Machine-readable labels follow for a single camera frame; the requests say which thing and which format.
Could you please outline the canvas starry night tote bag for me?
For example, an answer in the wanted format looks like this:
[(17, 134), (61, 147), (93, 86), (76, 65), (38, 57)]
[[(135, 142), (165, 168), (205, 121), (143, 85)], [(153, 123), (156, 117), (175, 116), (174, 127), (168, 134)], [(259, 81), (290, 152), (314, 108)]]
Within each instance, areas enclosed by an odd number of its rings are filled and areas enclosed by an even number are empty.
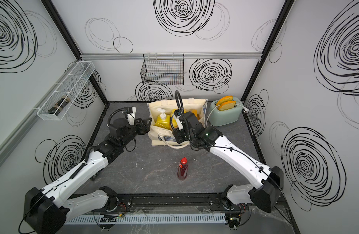
[[(205, 122), (207, 99), (188, 98), (183, 99), (184, 112), (192, 112), (197, 116), (201, 124)], [(160, 100), (147, 104), (152, 118), (149, 138), (153, 146), (167, 145), (173, 149), (181, 149), (189, 145), (189, 141), (177, 143), (170, 125), (171, 116), (178, 109), (177, 103), (172, 100)]]

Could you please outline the yellow pump dish soap bottle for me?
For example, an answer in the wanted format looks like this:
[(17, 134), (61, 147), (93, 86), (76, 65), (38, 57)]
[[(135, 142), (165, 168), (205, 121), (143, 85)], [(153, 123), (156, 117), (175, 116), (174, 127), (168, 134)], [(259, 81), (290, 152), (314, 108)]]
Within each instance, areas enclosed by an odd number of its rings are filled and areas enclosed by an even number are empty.
[(155, 126), (166, 129), (166, 130), (171, 130), (171, 121), (170, 121), (170, 116), (168, 116), (165, 113), (165, 109), (162, 108), (157, 108), (157, 111), (160, 112), (160, 115), (157, 118), (157, 121), (155, 123)]

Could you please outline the tall orange dish soap bottle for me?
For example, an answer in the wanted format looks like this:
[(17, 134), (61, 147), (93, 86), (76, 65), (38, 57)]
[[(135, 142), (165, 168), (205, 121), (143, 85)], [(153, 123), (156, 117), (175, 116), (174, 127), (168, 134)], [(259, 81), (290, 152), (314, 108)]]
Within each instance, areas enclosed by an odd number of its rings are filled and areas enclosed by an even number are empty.
[(191, 112), (195, 115), (195, 117), (199, 120), (200, 119), (200, 116), (198, 114), (198, 111), (197, 109), (192, 109)]

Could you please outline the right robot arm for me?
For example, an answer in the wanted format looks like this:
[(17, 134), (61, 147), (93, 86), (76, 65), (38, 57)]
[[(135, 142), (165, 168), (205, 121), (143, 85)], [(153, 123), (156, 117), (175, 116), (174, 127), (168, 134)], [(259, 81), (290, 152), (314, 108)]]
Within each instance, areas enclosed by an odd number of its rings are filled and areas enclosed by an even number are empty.
[(182, 114), (176, 110), (171, 119), (177, 123), (175, 129), (177, 142), (187, 140), (194, 148), (205, 149), (218, 156), (249, 181), (246, 185), (231, 185), (225, 191), (226, 206), (252, 203), (264, 212), (272, 212), (282, 194), (283, 170), (281, 168), (277, 166), (271, 168), (255, 160), (215, 127), (204, 127), (192, 112)]

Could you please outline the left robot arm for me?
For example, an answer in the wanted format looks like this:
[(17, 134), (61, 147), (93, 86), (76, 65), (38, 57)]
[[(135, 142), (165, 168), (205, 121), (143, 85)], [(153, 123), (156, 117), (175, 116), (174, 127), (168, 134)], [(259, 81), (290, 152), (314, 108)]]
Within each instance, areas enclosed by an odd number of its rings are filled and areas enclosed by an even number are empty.
[(72, 194), (96, 173), (110, 165), (127, 149), (137, 135), (150, 131), (152, 118), (116, 119), (108, 123), (109, 135), (92, 146), (84, 161), (42, 189), (32, 188), (25, 195), (23, 221), (38, 234), (55, 234), (71, 219), (97, 209), (113, 212), (121, 205), (117, 193), (100, 187), (93, 193), (72, 199)]

